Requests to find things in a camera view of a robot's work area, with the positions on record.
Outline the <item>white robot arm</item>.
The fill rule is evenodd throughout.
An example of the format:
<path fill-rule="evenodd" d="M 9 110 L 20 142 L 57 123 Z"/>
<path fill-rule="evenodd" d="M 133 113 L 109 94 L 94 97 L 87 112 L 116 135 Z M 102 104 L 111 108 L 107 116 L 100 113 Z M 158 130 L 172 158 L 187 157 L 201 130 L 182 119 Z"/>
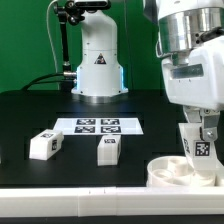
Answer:
<path fill-rule="evenodd" d="M 125 93 L 117 62 L 117 27 L 104 14 L 109 0 L 74 0 L 82 24 L 83 60 L 72 92 L 91 102 Z M 199 125 L 205 141 L 217 139 L 224 110 L 224 0 L 143 0 L 159 28 L 156 44 L 170 102 Z"/>

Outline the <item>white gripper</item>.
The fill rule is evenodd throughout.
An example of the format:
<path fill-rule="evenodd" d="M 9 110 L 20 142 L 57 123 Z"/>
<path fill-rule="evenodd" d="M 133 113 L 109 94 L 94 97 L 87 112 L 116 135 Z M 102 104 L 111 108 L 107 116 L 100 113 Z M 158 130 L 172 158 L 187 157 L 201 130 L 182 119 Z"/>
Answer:
<path fill-rule="evenodd" d="M 202 139 L 216 141 L 220 112 L 215 110 L 224 110 L 224 44 L 193 50 L 189 55 L 186 77 L 175 76 L 169 58 L 162 61 L 162 72 L 169 101 L 186 105 L 183 112 L 187 122 L 202 121 Z"/>

